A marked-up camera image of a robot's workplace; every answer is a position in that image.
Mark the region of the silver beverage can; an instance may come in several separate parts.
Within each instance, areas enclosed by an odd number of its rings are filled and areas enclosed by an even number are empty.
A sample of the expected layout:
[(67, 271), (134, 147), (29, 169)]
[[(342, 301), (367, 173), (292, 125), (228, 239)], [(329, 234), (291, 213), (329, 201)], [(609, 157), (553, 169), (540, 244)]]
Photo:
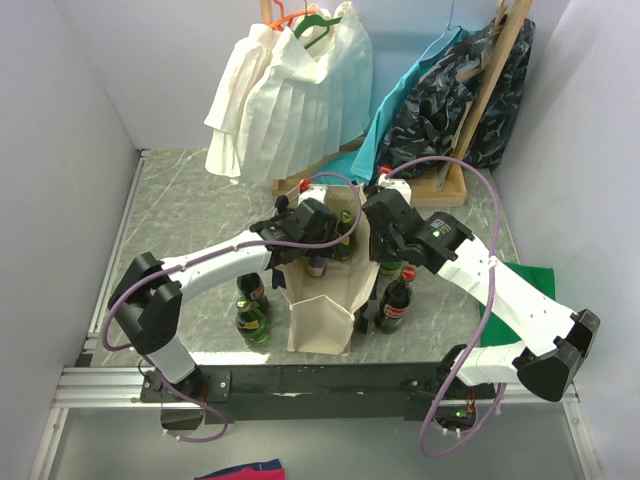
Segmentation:
[(313, 278), (322, 278), (326, 275), (328, 260), (325, 257), (313, 256), (307, 261), (307, 273)]

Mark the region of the cream canvas tote bag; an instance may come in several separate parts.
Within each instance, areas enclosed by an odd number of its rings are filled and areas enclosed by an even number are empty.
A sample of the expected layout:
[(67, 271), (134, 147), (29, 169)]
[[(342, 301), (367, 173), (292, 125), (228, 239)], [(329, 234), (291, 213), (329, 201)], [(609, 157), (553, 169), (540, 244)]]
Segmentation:
[(307, 271), (304, 257), (284, 265), (289, 330), (287, 350), (309, 354), (347, 356), (356, 314), (368, 302), (379, 265), (369, 259), (370, 225), (362, 215), (355, 230), (357, 247), (351, 259), (330, 259), (322, 278)]

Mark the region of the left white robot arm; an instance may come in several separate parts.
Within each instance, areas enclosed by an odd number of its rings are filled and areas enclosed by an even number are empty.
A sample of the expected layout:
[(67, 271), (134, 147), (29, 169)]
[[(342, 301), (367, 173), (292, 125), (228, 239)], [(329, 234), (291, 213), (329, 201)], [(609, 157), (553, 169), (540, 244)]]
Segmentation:
[(260, 221), (235, 237), (191, 254), (158, 259), (146, 252), (130, 264), (108, 303), (129, 346), (148, 359), (176, 401), (193, 399), (199, 368), (180, 341), (181, 308), (198, 295), (242, 275), (288, 264), (335, 239), (336, 215), (317, 199)]

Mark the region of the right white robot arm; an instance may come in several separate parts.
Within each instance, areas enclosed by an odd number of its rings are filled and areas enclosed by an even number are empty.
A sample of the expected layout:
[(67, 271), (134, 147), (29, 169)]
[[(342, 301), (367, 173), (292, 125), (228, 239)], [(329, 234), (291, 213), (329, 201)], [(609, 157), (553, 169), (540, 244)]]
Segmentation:
[(371, 227), (370, 255), (393, 257), (457, 285), (490, 309), (518, 336), (502, 346), (462, 348), (448, 353), (452, 364), (438, 374), (441, 392), (460, 398), (472, 386), (519, 383), (551, 402), (562, 399), (600, 327), (588, 309), (574, 311), (542, 293), (504, 263), (452, 215), (436, 212), (424, 219), (394, 189), (385, 189), (363, 206)]

